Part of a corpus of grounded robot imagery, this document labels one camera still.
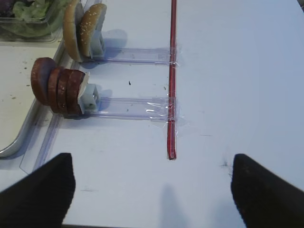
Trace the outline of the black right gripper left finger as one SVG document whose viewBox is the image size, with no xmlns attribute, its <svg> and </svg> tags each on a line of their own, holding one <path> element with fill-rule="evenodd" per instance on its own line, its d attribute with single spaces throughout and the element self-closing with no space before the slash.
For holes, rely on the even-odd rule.
<svg viewBox="0 0 304 228">
<path fill-rule="evenodd" d="M 75 188 L 72 156 L 61 153 L 0 193 L 0 226 L 61 227 Z"/>
</svg>

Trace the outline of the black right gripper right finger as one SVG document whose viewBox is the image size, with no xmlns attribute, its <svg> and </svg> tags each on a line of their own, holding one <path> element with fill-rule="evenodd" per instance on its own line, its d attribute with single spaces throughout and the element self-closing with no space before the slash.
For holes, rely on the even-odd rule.
<svg viewBox="0 0 304 228">
<path fill-rule="evenodd" d="M 246 227 L 304 226 L 304 192 L 245 154 L 234 157 L 230 188 Z"/>
</svg>

